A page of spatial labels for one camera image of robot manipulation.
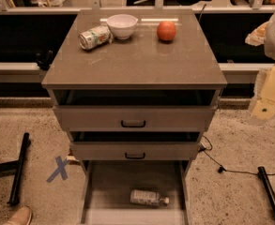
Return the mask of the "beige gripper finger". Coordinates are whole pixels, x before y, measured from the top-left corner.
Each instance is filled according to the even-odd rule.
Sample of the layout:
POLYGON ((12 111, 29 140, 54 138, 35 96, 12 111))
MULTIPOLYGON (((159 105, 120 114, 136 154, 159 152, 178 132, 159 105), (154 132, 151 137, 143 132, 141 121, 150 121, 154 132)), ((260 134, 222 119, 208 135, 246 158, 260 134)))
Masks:
POLYGON ((264 22, 255 28, 245 38, 245 43, 251 46, 259 46, 265 43, 268 22, 264 22))
POLYGON ((250 116, 254 123, 264 123, 275 115, 275 65, 258 72, 253 92, 250 116))

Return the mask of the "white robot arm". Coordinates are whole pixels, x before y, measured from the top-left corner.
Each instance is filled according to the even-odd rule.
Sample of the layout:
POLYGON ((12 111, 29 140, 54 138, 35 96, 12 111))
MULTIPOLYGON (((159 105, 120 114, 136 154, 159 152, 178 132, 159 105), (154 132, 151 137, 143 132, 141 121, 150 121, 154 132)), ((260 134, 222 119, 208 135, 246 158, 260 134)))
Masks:
MULTIPOLYGON (((275 13, 248 34, 245 42, 252 46, 263 45, 265 56, 275 61, 275 13)), ((256 123, 266 122, 275 115, 275 64, 259 70, 248 110, 256 123)))

